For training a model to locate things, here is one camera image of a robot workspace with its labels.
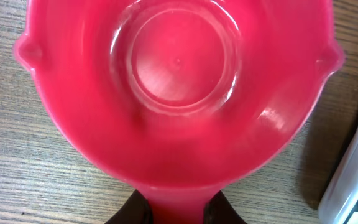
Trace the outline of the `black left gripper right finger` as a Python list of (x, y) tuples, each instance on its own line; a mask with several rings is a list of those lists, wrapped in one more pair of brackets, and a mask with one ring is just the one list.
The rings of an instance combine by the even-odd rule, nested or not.
[(233, 209), (225, 195), (219, 191), (205, 205), (203, 224), (247, 224)]

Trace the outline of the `pink plastic scoop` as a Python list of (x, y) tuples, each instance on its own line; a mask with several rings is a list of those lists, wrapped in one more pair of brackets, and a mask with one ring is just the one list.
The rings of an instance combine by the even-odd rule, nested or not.
[(201, 223), (344, 63), (327, 0), (31, 0), (14, 56), (67, 141), (155, 223)]

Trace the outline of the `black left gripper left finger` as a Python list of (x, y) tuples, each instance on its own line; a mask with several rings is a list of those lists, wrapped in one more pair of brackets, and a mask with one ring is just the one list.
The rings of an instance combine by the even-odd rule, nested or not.
[(147, 199), (135, 190), (105, 224), (153, 224), (152, 209)]

